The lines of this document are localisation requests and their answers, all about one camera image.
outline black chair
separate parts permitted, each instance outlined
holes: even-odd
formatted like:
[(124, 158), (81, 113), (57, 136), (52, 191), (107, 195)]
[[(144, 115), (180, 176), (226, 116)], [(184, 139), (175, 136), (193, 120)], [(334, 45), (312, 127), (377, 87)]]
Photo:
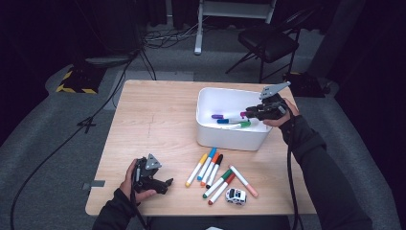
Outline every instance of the black chair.
[[(293, 58), (299, 47), (299, 35), (306, 20), (310, 18), (316, 11), (320, 10), (321, 6), (313, 6), (289, 16), (281, 24), (275, 26), (272, 24), (263, 24), (255, 26), (238, 34), (238, 41), (248, 48), (247, 55), (242, 57), (235, 65), (233, 65), (226, 74), (230, 73), (236, 66), (250, 58), (260, 58), (259, 83), (264, 79), (281, 71), (281, 69), (289, 66), (288, 73), (292, 69)], [(275, 72), (263, 76), (263, 63), (272, 63), (280, 58), (291, 54), (290, 62), (285, 64)]]

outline marker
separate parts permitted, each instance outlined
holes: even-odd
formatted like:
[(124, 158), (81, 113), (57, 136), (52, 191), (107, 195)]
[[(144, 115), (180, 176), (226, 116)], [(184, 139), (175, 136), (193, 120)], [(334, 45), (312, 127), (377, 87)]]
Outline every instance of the marker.
[(217, 119), (218, 124), (235, 124), (241, 122), (249, 122), (248, 118), (227, 118), (227, 119)]
[(250, 125), (251, 125), (251, 122), (241, 122), (241, 123), (235, 124), (235, 125), (220, 126), (220, 128), (223, 128), (223, 129), (238, 129), (238, 128), (243, 128), (243, 127), (248, 127)]
[(241, 175), (241, 173), (239, 173), (239, 171), (232, 165), (230, 165), (229, 168), (233, 171), (233, 173), (236, 174), (241, 183), (244, 184), (245, 188), (250, 191), (251, 195), (257, 197), (257, 191), (248, 183), (248, 181)]
[(204, 173), (206, 172), (207, 168), (209, 167), (210, 162), (212, 161), (213, 156), (215, 155), (215, 152), (217, 151), (217, 148), (212, 148), (212, 150), (209, 153), (209, 156), (206, 159), (206, 162), (203, 165), (203, 168), (201, 169), (199, 175), (197, 176), (197, 180), (202, 180)]
[(213, 119), (229, 119), (229, 118), (244, 118), (245, 117), (245, 112), (240, 112), (239, 116), (224, 116), (221, 114), (213, 114), (212, 118)]
[(217, 161), (218, 155), (219, 155), (219, 153), (216, 152), (213, 159), (212, 159), (212, 161), (209, 164), (209, 167), (207, 168), (206, 172), (204, 172), (203, 179), (200, 182), (200, 185), (202, 187), (206, 185), (207, 179), (209, 178), (210, 173), (212, 173), (212, 170), (213, 170), (215, 162)]
[(228, 170), (223, 175), (221, 175), (221, 177), (218, 178), (215, 184), (212, 187), (210, 187), (210, 189), (206, 191), (206, 193), (204, 193), (203, 198), (207, 198), (218, 186), (220, 186), (221, 183), (223, 183), (224, 180), (226, 180), (230, 176), (231, 173), (233, 173), (233, 171)]
[(185, 184), (186, 187), (191, 186), (191, 184), (192, 184), (192, 182), (194, 180), (194, 177), (197, 175), (197, 172), (200, 170), (200, 168), (202, 167), (204, 161), (207, 159), (207, 156), (208, 156), (208, 154), (205, 153), (205, 154), (203, 154), (202, 158), (200, 158), (200, 161), (199, 161), (199, 163), (197, 163), (196, 168), (194, 168), (191, 176), (189, 176), (188, 181), (186, 181), (186, 184)]
[(218, 155), (217, 160), (215, 161), (214, 168), (210, 174), (209, 181), (206, 183), (206, 189), (210, 189), (213, 184), (215, 175), (217, 174), (218, 168), (220, 168), (221, 161), (223, 160), (223, 154)]
[(231, 181), (236, 177), (235, 173), (231, 173), (230, 176), (224, 181), (224, 183), (221, 185), (221, 187), (217, 190), (217, 192), (213, 195), (213, 197), (209, 200), (209, 205), (213, 205), (215, 201), (218, 199), (218, 197), (224, 192), (224, 190), (227, 188), (227, 186), (231, 183)]

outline dark background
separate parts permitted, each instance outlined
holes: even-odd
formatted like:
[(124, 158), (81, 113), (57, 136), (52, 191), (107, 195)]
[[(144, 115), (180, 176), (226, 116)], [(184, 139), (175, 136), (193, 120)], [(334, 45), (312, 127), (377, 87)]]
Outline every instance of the dark background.
[[(112, 1), (101, 1), (111, 4)], [(137, 1), (144, 22), (166, 23), (165, 1)], [(185, 4), (173, 0), (173, 5)], [(174, 23), (188, 23), (187, 12), (197, 5), (174, 7), (182, 16)], [(83, 64), (84, 58), (111, 54), (89, 30), (114, 47), (125, 50), (134, 44), (121, 42), (124, 36), (98, 30), (103, 20), (92, 1), (80, 1), (85, 21), (75, 1), (7, 1), (0, 7), (0, 145), (18, 123), (48, 96), (45, 81), (62, 67)], [(406, 229), (406, 91), (402, 82), (406, 63), (406, 7), (404, 1), (366, 1), (350, 37), (327, 78), (339, 83), (337, 102), (358, 130), (376, 165), (392, 188), (402, 228)]]

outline table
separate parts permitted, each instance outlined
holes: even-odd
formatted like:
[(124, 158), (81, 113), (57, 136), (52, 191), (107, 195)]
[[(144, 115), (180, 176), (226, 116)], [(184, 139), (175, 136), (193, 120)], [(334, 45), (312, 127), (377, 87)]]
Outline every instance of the table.
[(203, 41), (203, 16), (228, 16), (265, 19), (269, 23), (275, 8), (276, 0), (270, 4), (250, 4), (234, 2), (214, 2), (200, 0), (197, 16), (197, 35), (194, 53), (201, 55)]
[[(282, 134), (274, 128), (258, 151), (219, 149), (224, 159), (217, 180), (233, 164), (256, 188), (251, 196), (236, 178), (231, 187), (247, 191), (245, 206), (227, 203), (222, 195), (209, 206), (202, 195), (206, 189), (196, 180), (187, 188), (185, 182), (200, 157), (211, 150), (196, 141), (195, 120), (197, 96), (204, 87), (233, 88), (261, 92), (264, 84), (128, 80), (107, 136), (95, 180), (105, 180), (103, 187), (91, 189), (86, 212), (99, 214), (105, 202), (124, 180), (125, 171), (134, 158), (152, 153), (163, 165), (155, 179), (174, 178), (165, 195), (155, 195), (139, 206), (144, 216), (205, 215), (280, 215), (293, 214), (286, 169), (287, 146)], [(280, 92), (294, 103), (289, 88)], [(302, 171), (292, 157), (299, 211), (315, 214), (305, 187)]]

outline toy car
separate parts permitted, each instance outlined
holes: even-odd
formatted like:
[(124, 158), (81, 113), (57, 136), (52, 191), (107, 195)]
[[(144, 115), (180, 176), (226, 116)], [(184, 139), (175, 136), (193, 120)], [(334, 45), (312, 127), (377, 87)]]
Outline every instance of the toy car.
[(247, 194), (239, 189), (229, 189), (226, 192), (226, 200), (236, 205), (244, 205), (247, 202)]

